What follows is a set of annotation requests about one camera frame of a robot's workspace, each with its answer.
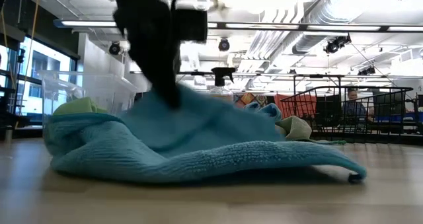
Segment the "man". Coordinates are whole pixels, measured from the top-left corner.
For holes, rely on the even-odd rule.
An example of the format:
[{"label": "man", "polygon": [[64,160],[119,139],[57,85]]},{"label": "man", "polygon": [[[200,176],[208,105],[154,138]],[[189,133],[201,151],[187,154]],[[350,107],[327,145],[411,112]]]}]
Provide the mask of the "man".
[{"label": "man", "polygon": [[369,108],[369,111],[367,113],[367,110],[365,109],[364,105],[361,102],[356,101],[358,96],[357,91],[355,91],[354,89],[348,89],[347,93],[349,101],[345,101],[342,105],[342,111],[344,112],[344,115],[348,118],[355,117],[357,120],[366,117],[367,120],[372,122],[373,118],[369,117],[368,115],[373,115],[373,109]]}]

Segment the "black wire basket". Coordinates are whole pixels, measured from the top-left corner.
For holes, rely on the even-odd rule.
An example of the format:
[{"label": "black wire basket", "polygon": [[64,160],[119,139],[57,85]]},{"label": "black wire basket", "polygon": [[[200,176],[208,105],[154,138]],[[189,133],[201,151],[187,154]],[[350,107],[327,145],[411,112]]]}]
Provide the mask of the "black wire basket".
[{"label": "black wire basket", "polygon": [[[348,99],[354,91],[359,98]],[[406,87],[323,86],[281,100],[284,118],[297,116],[312,128],[313,139],[351,143],[422,141],[423,114]]]}]

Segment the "security camera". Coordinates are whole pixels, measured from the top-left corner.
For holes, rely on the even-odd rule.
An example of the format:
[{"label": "security camera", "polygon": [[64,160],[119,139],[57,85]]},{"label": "security camera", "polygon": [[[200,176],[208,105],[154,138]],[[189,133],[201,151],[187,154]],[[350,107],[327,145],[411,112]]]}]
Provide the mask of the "security camera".
[{"label": "security camera", "polygon": [[109,53],[117,56],[119,55],[121,48],[120,48],[120,43],[119,42],[112,42],[112,45],[109,47],[108,49]]},{"label": "security camera", "polygon": [[229,50],[229,41],[226,38],[222,38],[219,43],[219,51],[227,52]]}]

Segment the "spray bottle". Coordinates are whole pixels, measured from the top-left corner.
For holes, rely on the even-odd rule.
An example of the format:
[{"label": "spray bottle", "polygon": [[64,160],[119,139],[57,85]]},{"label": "spray bottle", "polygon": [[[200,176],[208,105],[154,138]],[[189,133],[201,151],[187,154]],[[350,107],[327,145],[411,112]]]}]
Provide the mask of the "spray bottle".
[{"label": "spray bottle", "polygon": [[229,68],[229,67],[216,67],[211,69],[215,76],[214,85],[215,87],[210,90],[210,94],[213,97],[221,98],[227,102],[232,103],[233,102],[233,93],[225,88],[225,79],[224,76],[228,76],[232,83],[232,73],[235,72],[235,68]]}]

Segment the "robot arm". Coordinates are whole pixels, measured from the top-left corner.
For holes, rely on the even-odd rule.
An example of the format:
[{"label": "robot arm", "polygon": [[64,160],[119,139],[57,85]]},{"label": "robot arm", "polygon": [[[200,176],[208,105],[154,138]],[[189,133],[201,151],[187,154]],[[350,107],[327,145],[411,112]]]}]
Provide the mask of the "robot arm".
[{"label": "robot arm", "polygon": [[113,14],[131,44],[130,57],[171,108],[180,106],[175,81],[180,41],[204,42],[207,38],[207,12],[176,10],[175,1],[169,8],[160,0],[116,0],[118,8]]}]

